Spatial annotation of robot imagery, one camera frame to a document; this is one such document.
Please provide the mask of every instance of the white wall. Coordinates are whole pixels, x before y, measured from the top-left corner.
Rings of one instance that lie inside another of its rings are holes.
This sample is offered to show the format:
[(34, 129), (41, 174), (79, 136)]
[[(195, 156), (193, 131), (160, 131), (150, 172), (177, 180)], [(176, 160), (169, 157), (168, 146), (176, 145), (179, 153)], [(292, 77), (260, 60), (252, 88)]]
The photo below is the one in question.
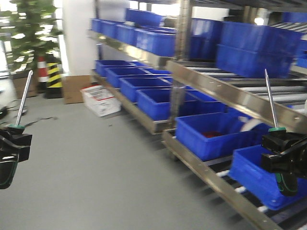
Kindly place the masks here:
[(96, 59), (95, 42), (87, 37), (94, 1), (64, 0), (63, 27), (70, 75), (87, 75)]
[(228, 16), (228, 12), (228, 9), (223, 8), (194, 7), (192, 17), (223, 21), (223, 18)]
[[(124, 20), (128, 0), (100, 0), (100, 18)], [(95, 17), (94, 0), (63, 0), (63, 22), (70, 75), (90, 74), (97, 59), (96, 42), (88, 38), (90, 19)], [(104, 59), (112, 58), (112, 51), (104, 49)]]

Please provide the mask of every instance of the green leaves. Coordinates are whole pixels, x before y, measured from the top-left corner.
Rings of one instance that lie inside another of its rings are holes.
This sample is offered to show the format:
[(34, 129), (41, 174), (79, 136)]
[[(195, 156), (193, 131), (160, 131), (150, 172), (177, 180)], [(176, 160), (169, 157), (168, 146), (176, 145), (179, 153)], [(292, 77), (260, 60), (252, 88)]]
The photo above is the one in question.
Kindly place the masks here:
[(0, 13), (1, 17), (11, 17), (12, 12), (11, 11), (3, 11)]
[[(24, 37), (11, 38), (12, 53), (7, 61), (13, 70), (20, 68), (22, 64), (26, 65), (27, 69), (36, 69), (38, 56), (46, 56), (47, 53), (59, 48), (57, 42), (48, 39), (57, 38), (63, 32), (56, 28), (56, 19), (44, 18), (52, 15), (57, 8), (53, 6), (53, 0), (10, 0), (10, 2), (17, 5), (17, 12), (5, 11), (2, 16), (10, 18), (12, 28), (0, 28), (0, 33), (10, 33), (12, 36), (24, 34)], [(47, 30), (45, 25), (53, 27)], [(24, 57), (24, 60), (16, 62), (19, 57)]]

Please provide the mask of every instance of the potted plant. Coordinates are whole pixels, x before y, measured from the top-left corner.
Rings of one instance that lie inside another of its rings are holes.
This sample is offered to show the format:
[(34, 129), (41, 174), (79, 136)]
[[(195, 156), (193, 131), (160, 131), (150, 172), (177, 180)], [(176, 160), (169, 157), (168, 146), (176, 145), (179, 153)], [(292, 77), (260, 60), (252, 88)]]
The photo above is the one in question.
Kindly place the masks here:
[(10, 33), (12, 52), (7, 55), (11, 72), (37, 69), (38, 59), (48, 59), (59, 51), (58, 35), (53, 14), (56, 7), (53, 0), (10, 0), (16, 4), (17, 11), (5, 11), (1, 15), (8, 17), (10, 26), (0, 28), (0, 33)]

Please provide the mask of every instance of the yellow and black striped post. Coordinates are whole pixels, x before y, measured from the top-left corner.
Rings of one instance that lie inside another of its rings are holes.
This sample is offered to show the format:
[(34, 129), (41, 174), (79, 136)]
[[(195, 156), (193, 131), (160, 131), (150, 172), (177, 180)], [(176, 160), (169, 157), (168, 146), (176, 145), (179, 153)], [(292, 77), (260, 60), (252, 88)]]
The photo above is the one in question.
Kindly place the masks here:
[(62, 97), (62, 80), (59, 73), (58, 63), (47, 63), (49, 79), (45, 98), (61, 98)]

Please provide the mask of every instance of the cardboard box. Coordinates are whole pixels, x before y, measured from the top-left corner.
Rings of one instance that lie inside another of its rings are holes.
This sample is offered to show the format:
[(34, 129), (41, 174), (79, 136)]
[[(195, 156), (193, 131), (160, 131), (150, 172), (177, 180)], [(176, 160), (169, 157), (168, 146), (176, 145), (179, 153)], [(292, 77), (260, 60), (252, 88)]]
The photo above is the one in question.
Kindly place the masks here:
[[(28, 77), (27, 72), (12, 75), (12, 81), (18, 99), (23, 97), (24, 87), (25, 83), (27, 82), (27, 77)], [(36, 86), (37, 86), (37, 75), (34, 73), (30, 81), (27, 97), (35, 97), (37, 95)]]
[(91, 76), (67, 76), (62, 78), (65, 104), (83, 103), (80, 89), (91, 86)]
[(121, 103), (101, 85), (91, 86), (81, 90), (84, 105), (97, 116), (106, 116), (120, 111)]

